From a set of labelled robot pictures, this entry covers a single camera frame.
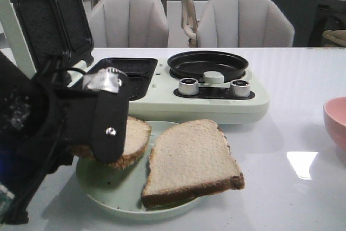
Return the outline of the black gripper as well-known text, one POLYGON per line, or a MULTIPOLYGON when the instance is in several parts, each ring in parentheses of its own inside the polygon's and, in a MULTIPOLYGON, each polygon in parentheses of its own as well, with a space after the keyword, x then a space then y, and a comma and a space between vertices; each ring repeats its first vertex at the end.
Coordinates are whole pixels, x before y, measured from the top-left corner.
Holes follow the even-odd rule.
POLYGON ((29 79, 1 55, 1 223, 28 222, 27 207, 45 177, 70 165, 71 147, 86 142, 95 102, 92 153, 104 163, 122 156, 129 79, 108 67, 91 83, 96 94, 59 88, 41 75, 29 79))

